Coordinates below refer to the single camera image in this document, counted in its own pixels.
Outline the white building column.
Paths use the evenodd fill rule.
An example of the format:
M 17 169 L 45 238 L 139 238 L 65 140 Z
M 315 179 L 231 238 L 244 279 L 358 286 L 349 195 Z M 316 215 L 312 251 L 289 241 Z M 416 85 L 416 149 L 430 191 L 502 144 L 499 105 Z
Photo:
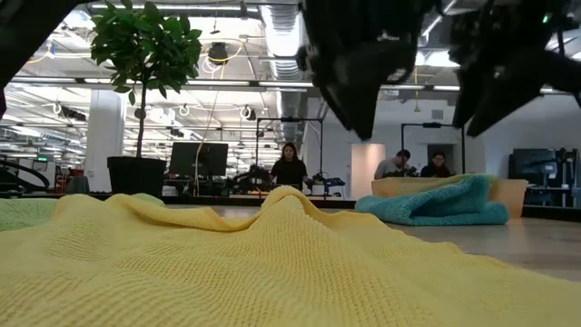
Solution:
M 126 101 L 114 91 L 91 92 L 84 175 L 94 193 L 112 190 L 107 158 L 123 155 Z

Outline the green leafy small tree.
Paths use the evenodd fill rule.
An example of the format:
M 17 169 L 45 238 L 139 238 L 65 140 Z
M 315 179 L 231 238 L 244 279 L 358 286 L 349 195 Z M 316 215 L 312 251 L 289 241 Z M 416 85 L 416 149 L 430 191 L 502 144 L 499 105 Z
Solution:
M 142 155 L 146 95 L 157 90 L 162 96 L 179 93 L 199 76 L 202 31 L 191 27 L 186 15 L 165 16 L 153 2 L 137 8 L 132 0 L 105 9 L 92 17 L 94 39 L 91 58 L 111 71 L 110 83 L 118 94 L 138 104 L 139 131 L 136 155 Z

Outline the yellow microfiber towel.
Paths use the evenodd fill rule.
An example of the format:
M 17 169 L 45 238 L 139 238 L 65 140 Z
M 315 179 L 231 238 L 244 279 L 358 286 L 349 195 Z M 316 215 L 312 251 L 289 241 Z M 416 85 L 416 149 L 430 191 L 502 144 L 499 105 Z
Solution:
M 581 327 L 581 282 L 288 187 L 249 218 L 164 207 L 165 227 L 0 232 L 0 327 Z

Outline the dark monitor on stand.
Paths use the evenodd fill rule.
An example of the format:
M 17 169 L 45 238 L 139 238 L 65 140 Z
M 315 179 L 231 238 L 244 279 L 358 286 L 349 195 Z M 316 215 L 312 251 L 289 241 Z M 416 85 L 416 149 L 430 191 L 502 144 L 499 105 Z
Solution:
M 524 204 L 576 208 L 581 199 L 577 149 L 514 149 L 508 177 L 525 180 Z

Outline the teal microfiber towel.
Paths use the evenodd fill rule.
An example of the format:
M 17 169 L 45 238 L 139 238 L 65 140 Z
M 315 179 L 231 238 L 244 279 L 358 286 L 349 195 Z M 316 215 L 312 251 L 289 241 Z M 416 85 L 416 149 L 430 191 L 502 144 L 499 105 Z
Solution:
M 491 180 L 484 175 L 460 177 L 426 191 L 396 197 L 364 196 L 355 211 L 384 223 L 407 226 L 504 225 L 507 207 L 489 199 Z

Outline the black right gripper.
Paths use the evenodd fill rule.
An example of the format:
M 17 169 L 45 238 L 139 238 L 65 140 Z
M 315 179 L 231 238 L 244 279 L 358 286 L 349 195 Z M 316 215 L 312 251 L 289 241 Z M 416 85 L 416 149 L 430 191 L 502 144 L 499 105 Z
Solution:
M 449 58 L 459 64 L 455 127 L 471 118 L 468 135 L 479 136 L 538 97 L 546 84 L 581 106 L 581 80 L 558 76 L 581 70 L 565 54 L 564 33 L 581 28 L 581 17 L 570 11 L 575 1 L 487 0 L 453 17 Z

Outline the black computer monitor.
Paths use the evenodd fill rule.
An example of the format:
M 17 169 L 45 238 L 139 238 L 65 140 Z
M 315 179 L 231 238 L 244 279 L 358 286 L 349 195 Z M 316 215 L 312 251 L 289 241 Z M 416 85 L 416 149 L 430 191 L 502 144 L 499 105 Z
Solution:
M 214 143 L 174 143 L 169 173 L 198 176 L 225 176 L 229 145 Z

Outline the silver ventilation duct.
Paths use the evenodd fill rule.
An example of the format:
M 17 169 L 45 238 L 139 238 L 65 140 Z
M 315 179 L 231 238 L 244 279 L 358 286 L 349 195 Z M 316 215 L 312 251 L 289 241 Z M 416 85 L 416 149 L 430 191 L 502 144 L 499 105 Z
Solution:
M 289 57 L 271 61 L 271 72 L 277 80 L 301 80 L 302 72 L 294 59 L 303 44 L 302 16 L 297 5 L 261 5 L 264 34 L 270 56 Z

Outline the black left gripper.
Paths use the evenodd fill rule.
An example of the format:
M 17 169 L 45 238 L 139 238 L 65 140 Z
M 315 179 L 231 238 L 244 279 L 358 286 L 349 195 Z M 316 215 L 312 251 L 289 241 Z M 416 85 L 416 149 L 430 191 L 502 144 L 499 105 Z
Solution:
M 436 0 L 300 0 L 309 42 L 297 53 L 330 109 L 360 140 L 373 134 L 380 88 L 411 75 Z

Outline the orange translucent plastic bin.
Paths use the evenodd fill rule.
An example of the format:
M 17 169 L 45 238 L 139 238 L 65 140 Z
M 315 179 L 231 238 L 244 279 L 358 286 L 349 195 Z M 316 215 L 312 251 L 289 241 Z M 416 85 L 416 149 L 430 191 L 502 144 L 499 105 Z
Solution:
M 490 184 L 489 201 L 506 206 L 510 218 L 520 218 L 527 190 L 526 180 L 502 179 Z

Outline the lime green microfiber towel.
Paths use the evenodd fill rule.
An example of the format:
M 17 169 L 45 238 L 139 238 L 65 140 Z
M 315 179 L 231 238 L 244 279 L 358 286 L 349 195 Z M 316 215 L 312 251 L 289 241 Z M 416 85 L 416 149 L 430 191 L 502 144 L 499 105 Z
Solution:
M 88 195 L 0 199 L 0 232 L 23 230 L 87 229 L 89 231 L 141 230 L 169 226 L 161 202 L 145 194 L 115 195 L 97 200 Z

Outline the black plant pot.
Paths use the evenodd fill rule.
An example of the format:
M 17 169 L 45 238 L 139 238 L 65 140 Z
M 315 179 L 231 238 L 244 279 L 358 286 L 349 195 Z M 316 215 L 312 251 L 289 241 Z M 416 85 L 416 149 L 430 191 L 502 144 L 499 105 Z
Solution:
M 162 195 L 164 160 L 112 156 L 107 158 L 107 168 L 113 193 Z

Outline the person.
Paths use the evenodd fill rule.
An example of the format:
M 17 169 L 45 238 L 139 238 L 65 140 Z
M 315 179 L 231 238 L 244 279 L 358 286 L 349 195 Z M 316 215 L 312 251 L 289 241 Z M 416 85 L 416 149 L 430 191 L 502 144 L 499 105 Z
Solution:
M 398 151 L 395 156 L 381 161 L 374 173 L 374 179 L 382 179 L 389 173 L 403 173 L 409 169 L 408 160 L 410 156 L 410 152 L 403 149 Z
M 433 153 L 428 164 L 421 169 L 421 177 L 448 178 L 452 175 L 445 164 L 446 156 L 442 152 Z
M 308 180 L 306 165 L 299 159 L 293 143 L 286 143 L 281 150 L 281 158 L 271 168 L 271 179 L 277 185 L 288 185 L 303 189 Z

